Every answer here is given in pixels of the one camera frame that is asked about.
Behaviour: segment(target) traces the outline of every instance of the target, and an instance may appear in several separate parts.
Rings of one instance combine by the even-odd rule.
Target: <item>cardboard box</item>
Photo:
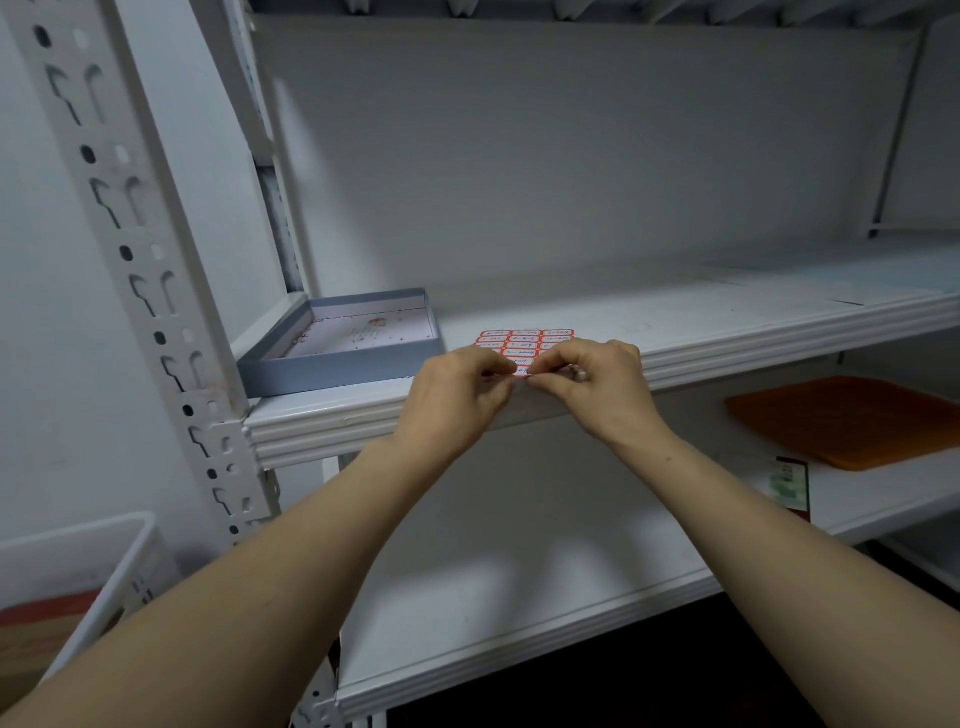
[[[99,593],[58,596],[0,612],[0,715],[37,686]]]

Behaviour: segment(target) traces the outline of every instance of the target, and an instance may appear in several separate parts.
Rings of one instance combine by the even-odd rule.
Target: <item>perforated metal post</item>
[[[2,0],[183,454],[223,535],[278,513],[248,409],[112,0]]]

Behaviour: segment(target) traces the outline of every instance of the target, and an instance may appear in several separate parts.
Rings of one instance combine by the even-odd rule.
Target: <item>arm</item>
[[[565,364],[582,367],[588,380],[551,374]],[[564,342],[529,373],[532,386],[566,404],[677,518],[828,725],[960,722],[960,615],[674,435],[636,347]]]
[[[428,361],[396,433],[103,637],[2,728],[286,725],[396,526],[507,403],[513,362]]]

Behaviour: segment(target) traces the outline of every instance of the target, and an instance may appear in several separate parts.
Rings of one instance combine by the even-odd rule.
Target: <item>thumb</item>
[[[567,404],[567,401],[570,399],[570,395],[573,394],[574,387],[577,386],[574,382],[567,379],[565,376],[560,375],[534,375],[527,379],[530,382],[530,386],[534,389],[539,389],[542,392],[546,392],[548,395],[555,397],[564,404]]]
[[[514,383],[512,376],[502,376],[489,391],[480,395],[480,406],[487,417],[492,419],[493,415],[507,405],[514,392]]]

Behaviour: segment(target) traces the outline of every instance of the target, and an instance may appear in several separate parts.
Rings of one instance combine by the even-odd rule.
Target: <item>dark floor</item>
[[[881,564],[960,609],[956,592],[871,542]],[[725,595],[689,604],[390,711],[390,728],[822,726]]]

